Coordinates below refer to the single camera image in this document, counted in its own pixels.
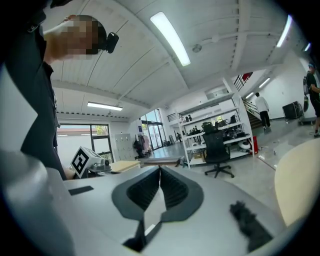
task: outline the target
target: person in white shirt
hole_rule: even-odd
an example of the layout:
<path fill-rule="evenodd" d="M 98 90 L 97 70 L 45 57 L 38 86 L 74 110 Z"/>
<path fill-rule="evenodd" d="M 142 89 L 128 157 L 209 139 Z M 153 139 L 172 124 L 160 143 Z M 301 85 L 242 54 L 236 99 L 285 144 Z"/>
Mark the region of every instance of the person in white shirt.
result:
<path fill-rule="evenodd" d="M 270 127 L 270 119 L 268 115 L 269 105 L 265 98 L 260 96 L 259 92 L 257 92 L 255 96 L 255 106 L 258 109 L 258 112 L 260 113 L 263 129 L 266 129 L 266 125 Z"/>

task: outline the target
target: doorway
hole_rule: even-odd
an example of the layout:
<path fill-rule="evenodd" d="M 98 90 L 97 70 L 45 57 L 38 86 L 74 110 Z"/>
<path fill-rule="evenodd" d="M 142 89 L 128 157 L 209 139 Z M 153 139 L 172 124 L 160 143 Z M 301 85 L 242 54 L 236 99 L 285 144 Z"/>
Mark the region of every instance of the doorway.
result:
<path fill-rule="evenodd" d="M 148 125 L 151 148 L 153 150 L 157 150 L 157 149 L 162 148 L 164 146 L 159 126 L 162 127 L 162 125 L 158 125 L 158 124 L 149 124 Z"/>

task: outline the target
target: white ceiling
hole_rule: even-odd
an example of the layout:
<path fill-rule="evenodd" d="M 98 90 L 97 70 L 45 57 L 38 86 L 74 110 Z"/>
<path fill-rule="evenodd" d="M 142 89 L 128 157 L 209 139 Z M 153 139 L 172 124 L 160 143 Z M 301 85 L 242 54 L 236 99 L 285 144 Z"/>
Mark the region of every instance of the white ceiling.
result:
<path fill-rule="evenodd" d="M 180 64 L 151 23 L 158 12 L 177 31 L 190 65 Z M 112 54 L 52 64 L 58 111 L 84 116 L 108 115 L 88 108 L 92 101 L 119 105 L 123 110 L 113 116 L 134 120 L 180 95 L 213 87 L 221 72 L 233 77 L 265 69 L 281 63 L 291 46 L 305 44 L 291 28 L 288 41 L 275 49 L 287 15 L 270 0 L 73 0 L 46 14 L 44 31 L 68 15 L 85 14 L 119 35 Z M 199 53 L 192 51 L 195 44 L 202 45 Z"/>

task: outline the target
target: black mechanical part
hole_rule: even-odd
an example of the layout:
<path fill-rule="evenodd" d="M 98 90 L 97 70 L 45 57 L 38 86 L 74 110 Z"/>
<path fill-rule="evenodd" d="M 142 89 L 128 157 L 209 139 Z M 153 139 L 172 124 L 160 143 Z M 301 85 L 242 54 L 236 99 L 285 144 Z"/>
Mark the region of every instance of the black mechanical part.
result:
<path fill-rule="evenodd" d="M 256 220 L 244 202 L 237 201 L 230 205 L 230 212 L 238 222 L 240 231 L 249 239 L 248 252 L 263 246 L 273 239 L 266 229 Z"/>

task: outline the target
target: black pants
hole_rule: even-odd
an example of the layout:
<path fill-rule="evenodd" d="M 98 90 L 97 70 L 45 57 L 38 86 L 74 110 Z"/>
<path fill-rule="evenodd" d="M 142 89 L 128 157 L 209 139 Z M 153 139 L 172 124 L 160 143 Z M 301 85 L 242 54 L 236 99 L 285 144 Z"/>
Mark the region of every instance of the black pants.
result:
<path fill-rule="evenodd" d="M 260 112 L 260 117 L 261 117 L 261 122 L 262 122 L 262 126 L 270 126 L 270 119 L 269 119 L 269 115 L 268 115 L 268 111 L 262 111 Z"/>

